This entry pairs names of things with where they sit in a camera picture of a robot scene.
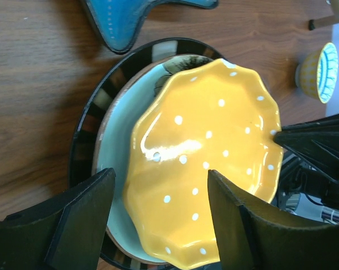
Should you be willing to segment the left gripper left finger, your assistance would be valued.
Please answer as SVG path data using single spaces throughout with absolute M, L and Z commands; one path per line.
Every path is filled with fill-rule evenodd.
M 0 269 L 96 269 L 115 187 L 104 169 L 0 221 Z

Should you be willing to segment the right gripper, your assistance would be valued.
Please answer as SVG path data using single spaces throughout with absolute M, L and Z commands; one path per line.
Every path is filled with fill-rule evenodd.
M 285 126 L 274 142 L 298 156 L 283 158 L 277 207 L 339 224 L 339 116 Z

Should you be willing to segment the yellow polka dot plate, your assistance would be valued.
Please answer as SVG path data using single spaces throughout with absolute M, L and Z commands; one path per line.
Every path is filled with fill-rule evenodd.
M 254 70 L 220 58 L 171 76 L 131 136 L 123 202 L 143 250 L 180 269 L 218 262 L 208 171 L 271 202 L 280 129 L 278 105 Z

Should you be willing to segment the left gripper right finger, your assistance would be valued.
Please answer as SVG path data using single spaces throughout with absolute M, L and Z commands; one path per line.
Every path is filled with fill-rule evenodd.
M 339 269 L 339 224 L 293 215 L 208 172 L 222 269 Z

